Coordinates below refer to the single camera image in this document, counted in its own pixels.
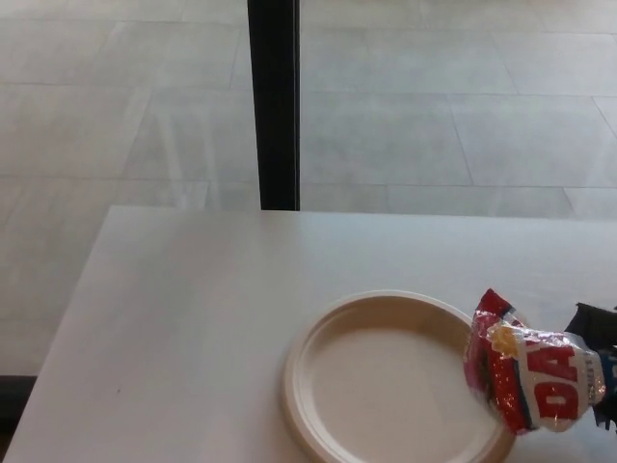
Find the beige paper plate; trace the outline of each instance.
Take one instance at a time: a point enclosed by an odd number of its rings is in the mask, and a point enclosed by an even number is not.
[[[514,438],[469,392],[469,318],[412,293],[347,299],[292,346],[282,402],[326,463],[494,463]]]

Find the red chip bag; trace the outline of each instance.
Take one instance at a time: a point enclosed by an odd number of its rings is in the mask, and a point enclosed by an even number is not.
[[[615,365],[577,335],[526,327],[491,289],[475,311],[465,352],[469,387],[516,435],[568,429],[613,386]]]

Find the snack bag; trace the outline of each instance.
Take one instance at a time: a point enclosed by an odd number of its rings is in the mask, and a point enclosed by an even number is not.
[[[515,435],[565,431],[617,394],[617,358],[577,335],[526,327],[491,289],[475,311],[464,364],[471,390]]]

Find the white table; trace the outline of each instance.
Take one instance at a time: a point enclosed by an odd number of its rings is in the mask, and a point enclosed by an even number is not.
[[[370,289],[471,314],[488,286],[553,330],[612,307],[617,223],[114,207],[6,461],[306,462],[277,403],[301,327]],[[592,421],[507,461],[615,461]]]

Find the floor tile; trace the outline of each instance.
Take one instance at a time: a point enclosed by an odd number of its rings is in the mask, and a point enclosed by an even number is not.
[[[246,25],[247,0],[188,0],[182,19],[193,22]]]
[[[114,204],[204,209],[205,181],[121,180]]]
[[[617,219],[617,189],[566,188],[566,194],[580,219]]]
[[[177,21],[186,0],[66,0],[67,18]]]
[[[304,183],[300,186],[300,208],[323,212],[388,213],[388,189],[384,185],[326,185]]]
[[[302,4],[303,24],[326,27],[419,27],[417,0],[309,0]]]
[[[59,322],[0,320],[0,374],[38,375]]]
[[[382,30],[366,36],[377,92],[516,92],[489,33]]]
[[[0,318],[62,316],[116,187],[114,180],[28,182],[0,235]]]
[[[527,95],[617,95],[617,43],[608,35],[495,34]]]
[[[613,129],[613,132],[617,133],[617,97],[595,97],[594,100],[600,108],[604,118]]]
[[[542,31],[526,0],[421,0],[423,25],[468,31]]]
[[[240,31],[240,39],[238,49],[235,53],[235,61],[233,63],[233,75],[231,77],[230,87],[234,90],[252,90],[253,89],[253,71],[251,69],[251,43],[249,42],[249,31],[242,29]]]
[[[304,91],[370,91],[371,63],[361,30],[309,29],[300,36]]]
[[[193,88],[152,96],[124,176],[242,182],[256,172],[253,94]]]
[[[178,26],[119,22],[96,59],[89,83],[154,85]]]
[[[156,82],[227,89],[239,30],[218,24],[182,24],[174,28]]]
[[[0,227],[3,227],[13,212],[25,181],[19,178],[0,178]]]
[[[617,3],[613,0],[530,0],[554,32],[617,32]]]
[[[476,185],[617,185],[617,139],[591,98],[451,96]]]
[[[238,212],[260,210],[259,186],[256,183],[211,182],[205,208]]]
[[[145,90],[0,86],[0,174],[119,177]]]
[[[562,188],[389,186],[390,210],[399,214],[568,218]]]
[[[1,21],[0,82],[79,82],[112,27],[106,22]]]
[[[303,94],[300,175],[308,183],[470,183],[447,100]]]
[[[2,0],[2,2],[0,2],[0,17],[54,17],[61,11],[66,1],[67,0]]]

